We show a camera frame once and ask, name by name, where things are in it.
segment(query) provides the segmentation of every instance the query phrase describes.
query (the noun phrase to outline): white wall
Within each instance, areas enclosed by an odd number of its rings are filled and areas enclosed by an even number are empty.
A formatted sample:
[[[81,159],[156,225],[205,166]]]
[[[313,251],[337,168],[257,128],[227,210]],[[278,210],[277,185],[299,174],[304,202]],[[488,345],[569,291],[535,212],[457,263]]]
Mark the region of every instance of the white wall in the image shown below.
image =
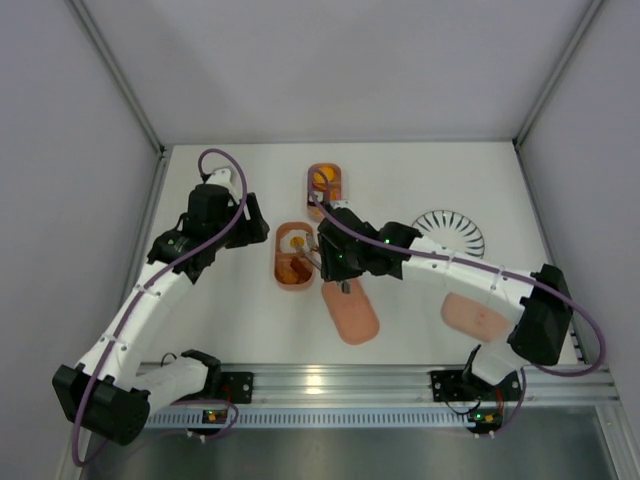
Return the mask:
[[[525,142],[553,250],[640,438],[640,2],[612,0]]]
[[[155,163],[62,1],[0,15],[0,478],[53,478],[51,378],[113,316]]]
[[[87,0],[167,143],[511,139],[588,0]]]

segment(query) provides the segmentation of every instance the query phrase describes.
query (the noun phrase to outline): cable clip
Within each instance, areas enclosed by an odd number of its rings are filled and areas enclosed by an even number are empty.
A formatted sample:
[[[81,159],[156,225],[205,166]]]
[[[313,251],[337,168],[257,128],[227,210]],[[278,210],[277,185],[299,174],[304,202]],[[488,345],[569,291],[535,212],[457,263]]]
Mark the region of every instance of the cable clip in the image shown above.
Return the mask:
[[[160,295],[162,295],[158,291],[154,291],[154,290],[150,290],[148,288],[144,288],[144,285],[141,285],[140,283],[137,283],[136,286],[133,287],[133,289],[137,290],[138,292],[146,293],[147,295],[152,295],[154,297],[159,297]]]
[[[491,291],[495,292],[496,289],[498,288],[498,283],[500,282],[500,279],[502,278],[502,272],[504,272],[504,265],[500,265],[498,267],[498,271],[496,272],[495,276],[493,277],[493,282],[491,283]]]
[[[104,342],[105,340],[109,340],[110,342],[116,343],[118,345],[122,345],[122,347],[120,347],[120,350],[122,350],[123,352],[126,352],[127,350],[129,350],[129,342],[123,342],[122,340],[111,335],[110,333],[104,332],[100,336],[100,342]]]
[[[454,250],[449,250],[449,258],[447,260],[447,263],[444,267],[444,286],[449,288],[449,285],[447,283],[447,279],[449,278],[449,269],[451,268],[451,264],[453,263],[453,259],[456,258],[456,252]]]

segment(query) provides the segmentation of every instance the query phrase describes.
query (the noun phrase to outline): gray floor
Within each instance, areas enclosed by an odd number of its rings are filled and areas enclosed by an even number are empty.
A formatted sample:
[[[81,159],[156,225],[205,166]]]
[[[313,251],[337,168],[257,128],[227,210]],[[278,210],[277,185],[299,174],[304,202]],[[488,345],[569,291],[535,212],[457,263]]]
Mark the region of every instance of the gray floor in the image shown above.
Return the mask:
[[[525,409],[513,427],[495,440],[419,429],[239,430],[206,445],[149,431],[127,448],[109,446],[82,479],[616,478],[591,410]]]

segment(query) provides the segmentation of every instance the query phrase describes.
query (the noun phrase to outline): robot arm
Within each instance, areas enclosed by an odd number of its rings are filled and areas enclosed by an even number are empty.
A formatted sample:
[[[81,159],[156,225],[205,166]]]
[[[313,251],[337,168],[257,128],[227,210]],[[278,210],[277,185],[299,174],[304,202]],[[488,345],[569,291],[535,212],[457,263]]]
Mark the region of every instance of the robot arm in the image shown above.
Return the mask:
[[[327,209],[340,223],[368,238],[444,256],[445,260],[433,260],[372,246],[343,232],[328,219],[318,227],[325,281],[348,282],[369,272],[428,282],[451,292],[442,306],[443,320],[481,342],[471,353],[463,375],[476,388],[490,390],[529,362],[557,364],[573,312],[552,295],[510,280],[501,274],[503,268],[454,252],[422,237],[412,227],[390,222],[376,230],[361,221],[348,208],[348,202],[332,202]],[[498,273],[469,268],[454,258],[494,267],[492,270]],[[569,296],[562,272],[553,266],[544,265],[538,273],[517,273]]]
[[[218,169],[189,195],[186,213],[176,227],[153,243],[148,262],[142,267],[133,291],[100,339],[76,364],[61,366],[53,386],[69,421],[75,420],[80,398],[91,375],[111,341],[115,342],[99,369],[82,426],[120,445],[130,443],[142,430],[146,419],[158,409],[190,394],[211,398],[220,383],[220,362],[196,351],[184,352],[167,367],[143,376],[136,372],[158,329],[182,296],[193,287],[202,271],[210,266],[218,250],[236,248],[267,239],[269,227],[263,220],[255,194],[247,196],[244,215],[218,242],[172,271],[162,275],[148,290],[144,285],[177,258],[213,238],[236,213],[239,204],[232,184],[232,170]],[[133,311],[128,309],[140,296]],[[121,332],[120,320],[129,320]]]

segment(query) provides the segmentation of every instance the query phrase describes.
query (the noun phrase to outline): metal extrusion rail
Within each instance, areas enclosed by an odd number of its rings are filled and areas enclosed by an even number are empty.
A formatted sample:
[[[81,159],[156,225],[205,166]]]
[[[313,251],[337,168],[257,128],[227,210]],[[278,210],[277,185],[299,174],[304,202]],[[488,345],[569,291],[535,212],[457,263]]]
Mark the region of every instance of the metal extrusion rail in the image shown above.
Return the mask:
[[[142,371],[156,368],[145,365]],[[227,365],[254,373],[253,399],[240,405],[237,428],[464,427],[467,420],[433,401],[429,372],[451,366]],[[583,366],[564,367],[564,370]],[[578,378],[554,377],[529,367],[524,406],[618,406],[607,368]],[[454,407],[472,406],[455,403]],[[216,428],[203,423],[203,406],[172,406],[147,428]]]

